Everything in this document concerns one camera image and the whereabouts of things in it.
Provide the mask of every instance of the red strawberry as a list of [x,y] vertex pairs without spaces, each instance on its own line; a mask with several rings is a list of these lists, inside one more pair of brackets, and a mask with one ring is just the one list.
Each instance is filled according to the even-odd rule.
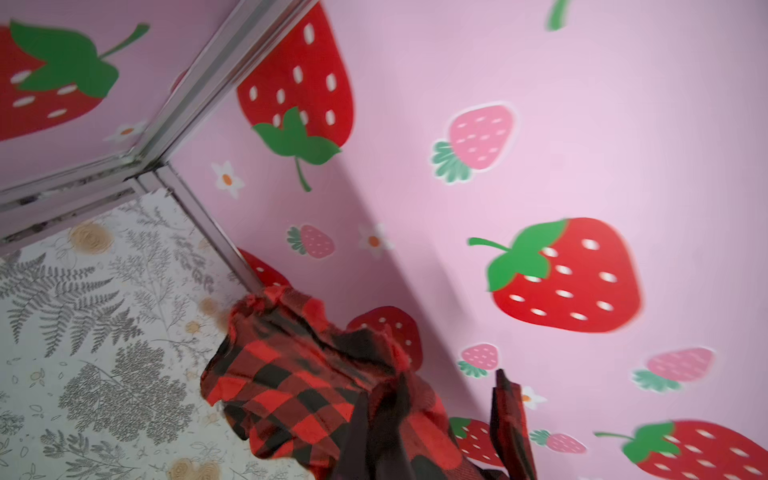
[[644,471],[668,480],[763,480],[768,451],[744,435],[715,423],[674,420],[645,425],[634,438],[595,432],[598,437],[629,440],[622,447]]
[[263,261],[259,260],[258,258],[254,257],[252,254],[248,253],[247,251],[239,248],[240,254],[243,255],[243,258],[246,262],[248,262],[248,265],[251,269],[253,269],[254,273],[256,274],[256,277],[259,279],[259,281],[264,286],[291,286],[288,279],[280,274],[277,270],[272,268],[271,266],[267,265]]
[[490,343],[471,346],[462,352],[458,368],[467,376],[479,379],[487,376],[489,370],[498,367],[498,349]]
[[594,218],[528,227],[488,266],[496,305],[523,322],[575,332],[610,332],[640,310],[640,288],[619,234]]
[[636,371],[632,380],[643,390],[679,390],[680,382],[702,379],[713,360],[714,352],[705,348],[663,353],[648,361],[648,370]]
[[147,33],[139,24],[130,37],[99,55],[93,42],[72,30],[12,21],[0,27],[0,141],[45,130],[96,108],[118,80],[104,61]]
[[491,427],[487,423],[460,417],[452,417],[450,422],[456,443],[465,455],[478,462],[496,467],[504,466],[491,443],[491,436],[488,434]]
[[380,306],[370,312],[357,316],[347,330],[358,328],[370,328],[376,332],[382,332],[384,326],[389,325],[394,335],[394,340],[406,351],[411,359],[411,367],[414,371],[422,367],[422,340],[419,337],[419,328],[416,321],[396,306]]
[[288,243],[299,255],[315,258],[325,258],[336,251],[333,240],[312,225],[304,225],[299,230],[291,227],[288,230]]
[[547,430],[536,430],[530,434],[531,441],[536,445],[547,447],[557,453],[586,453],[587,447],[577,439],[564,433],[552,434]]
[[467,181],[472,171],[484,171],[504,157],[517,128],[512,110],[503,104],[472,107],[457,115],[448,141],[434,146],[435,176],[445,182]]
[[353,125],[352,89],[333,32],[318,3],[237,87],[243,113],[276,154],[325,164]]

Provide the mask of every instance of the white floral wallpaper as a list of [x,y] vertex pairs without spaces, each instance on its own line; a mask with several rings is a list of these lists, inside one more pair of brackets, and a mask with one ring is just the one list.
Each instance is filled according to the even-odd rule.
[[0,478],[308,478],[200,397],[244,293],[166,190],[0,259]]

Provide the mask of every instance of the red and black plaid shirt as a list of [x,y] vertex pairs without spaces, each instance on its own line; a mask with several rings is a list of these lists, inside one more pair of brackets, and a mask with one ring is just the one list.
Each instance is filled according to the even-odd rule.
[[[254,455],[293,457],[318,479],[326,478],[340,459],[348,472],[351,465],[358,467],[335,478],[375,477],[377,468],[398,462],[412,471],[441,474],[424,478],[505,478],[501,472],[479,470],[464,457],[448,434],[440,398],[410,370],[400,346],[370,329],[342,331],[326,319],[321,301],[286,286],[268,287],[262,295],[249,295],[235,305],[227,338],[200,384],[211,405],[223,402],[227,421],[239,437],[250,440]],[[517,412],[503,413],[492,429],[510,425],[508,419],[515,416],[513,429],[525,428],[519,386],[516,400],[513,390],[508,391]],[[356,405],[367,427],[362,434],[350,434]],[[505,404],[497,399],[495,410],[497,405]],[[508,433],[509,428],[501,430]],[[525,452],[527,432],[518,433],[518,438],[495,437],[495,447],[507,450],[499,456],[510,459],[512,473],[519,457],[515,450],[523,445],[524,455],[530,454],[529,446]],[[362,454],[343,455],[361,445]],[[534,480],[535,473],[515,472],[512,478]]]

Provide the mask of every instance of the green stem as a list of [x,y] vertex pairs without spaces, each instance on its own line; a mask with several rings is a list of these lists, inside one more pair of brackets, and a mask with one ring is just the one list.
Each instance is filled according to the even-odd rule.
[[607,432],[595,432],[594,436],[596,436],[596,437],[616,437],[617,439],[634,440],[632,437],[627,437],[626,435],[617,435],[615,433],[607,433]]
[[293,159],[296,161],[296,171],[299,172],[299,180],[301,180],[301,186],[304,187],[305,192],[311,192],[312,187],[310,187],[310,185],[304,179],[304,174],[301,173],[301,165],[299,164],[299,158],[294,157]]
[[130,37],[126,38],[119,45],[113,47],[111,50],[107,50],[106,52],[104,52],[103,54],[99,55],[98,57],[99,58],[106,58],[106,57],[112,55],[113,53],[115,53],[116,51],[120,51],[123,48],[126,48],[128,45],[132,44],[133,42],[135,42],[139,38],[143,37],[144,34],[147,33],[148,31],[149,31],[149,25],[148,24],[140,23],[139,25],[136,25],[136,29],[134,30],[134,32],[131,34]]
[[505,247],[504,245],[501,245],[500,243],[491,242],[490,240],[486,240],[485,238],[472,237],[469,240],[467,240],[467,243],[469,244],[470,247],[473,247],[475,245],[485,245],[486,247],[498,248],[499,250],[504,250],[505,252],[512,251],[507,247]]
[[552,6],[549,15],[547,28],[552,31],[560,30],[565,26],[565,10],[568,7],[569,0],[557,0]]

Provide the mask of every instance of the white flower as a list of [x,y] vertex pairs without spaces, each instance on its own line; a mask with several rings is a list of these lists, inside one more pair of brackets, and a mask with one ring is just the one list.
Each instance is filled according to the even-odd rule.
[[237,191],[245,187],[240,177],[235,177],[234,169],[229,161],[224,165],[211,164],[211,168],[216,172],[216,188],[219,190],[228,190],[232,198],[237,198]]
[[391,250],[395,246],[386,239],[384,234],[384,226],[377,224],[373,228],[359,226],[360,231],[360,248],[364,250],[370,250],[376,259],[381,258],[384,250]]
[[523,404],[528,408],[530,408],[531,410],[536,410],[536,405],[547,401],[547,399],[544,398],[543,396],[536,395],[536,392],[533,391],[533,388],[529,386],[524,386],[522,393],[523,393]]
[[120,127],[118,127],[118,129],[114,132],[113,135],[106,137],[104,141],[113,141],[115,143],[119,143],[125,140],[126,138],[133,137],[134,135],[139,135],[140,133],[144,132],[144,130],[146,129],[147,129],[146,121],[140,121],[135,125],[122,124]]

